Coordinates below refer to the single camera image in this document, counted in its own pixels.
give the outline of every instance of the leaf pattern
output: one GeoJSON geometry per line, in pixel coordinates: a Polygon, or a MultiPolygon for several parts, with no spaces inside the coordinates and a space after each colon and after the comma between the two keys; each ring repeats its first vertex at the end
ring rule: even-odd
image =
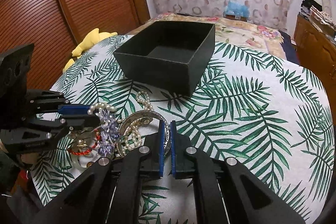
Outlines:
{"type": "MultiPolygon", "coordinates": [[[[317,77],[270,54],[231,45],[229,38],[222,37],[226,41],[215,43],[196,90],[187,97],[124,77],[113,51],[129,38],[109,37],[95,45],[53,90],[64,92],[73,103],[112,103],[118,118],[142,109],[135,95],[146,90],[155,111],[168,121],[176,120],[178,132],[189,136],[192,145],[216,159],[236,157],[311,224],[329,189],[335,143],[328,99],[317,77]]],[[[79,175],[67,151],[71,141],[61,139],[57,149],[43,153],[32,168],[43,204],[79,175]]],[[[160,185],[143,185],[140,224],[196,222],[192,212],[181,212],[179,217],[166,212],[167,201],[176,198],[165,183],[168,177],[159,180],[160,185]]],[[[185,189],[192,191],[192,183],[187,184],[185,189]]]]}

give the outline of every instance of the yellow stuffed animal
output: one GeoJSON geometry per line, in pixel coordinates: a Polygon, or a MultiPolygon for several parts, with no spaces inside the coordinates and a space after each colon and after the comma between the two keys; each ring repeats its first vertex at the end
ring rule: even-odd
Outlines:
{"type": "Polygon", "coordinates": [[[92,48],[98,42],[104,40],[108,37],[113,37],[118,35],[116,32],[109,33],[109,32],[101,32],[99,33],[99,29],[96,28],[89,32],[83,41],[72,51],[72,58],[68,61],[63,69],[63,73],[71,67],[71,65],[75,62],[73,58],[80,58],[82,56],[82,52],[87,51],[88,49],[92,48]]]}

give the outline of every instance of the silver bracelet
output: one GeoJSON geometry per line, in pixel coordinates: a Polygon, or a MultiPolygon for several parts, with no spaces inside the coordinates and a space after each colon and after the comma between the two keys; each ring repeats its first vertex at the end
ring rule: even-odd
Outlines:
{"type": "MultiPolygon", "coordinates": [[[[136,120],[139,120],[141,118],[155,118],[158,120],[162,120],[164,122],[165,126],[165,142],[164,142],[164,155],[166,156],[170,150],[170,130],[169,125],[166,119],[164,119],[163,116],[161,116],[159,113],[152,111],[152,110],[140,110],[137,112],[134,112],[133,114],[129,115],[126,120],[122,123],[122,125],[119,128],[119,135],[123,136],[125,134],[126,129],[130,126],[130,124],[136,120]]],[[[117,150],[121,157],[125,156],[125,153],[122,150],[121,142],[117,142],[117,150]]]]}

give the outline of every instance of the open black cardboard box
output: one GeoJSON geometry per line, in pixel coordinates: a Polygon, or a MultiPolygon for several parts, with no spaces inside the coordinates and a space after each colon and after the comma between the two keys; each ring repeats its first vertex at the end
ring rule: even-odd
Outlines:
{"type": "Polygon", "coordinates": [[[214,49],[214,24],[157,21],[113,54],[127,78],[191,96],[214,49]]]}

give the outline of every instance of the wooden dresser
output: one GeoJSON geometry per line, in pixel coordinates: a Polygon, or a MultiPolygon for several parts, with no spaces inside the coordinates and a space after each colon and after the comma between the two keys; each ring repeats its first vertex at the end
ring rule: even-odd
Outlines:
{"type": "Polygon", "coordinates": [[[322,82],[336,124],[336,46],[308,20],[298,15],[294,40],[300,64],[322,82]]]}

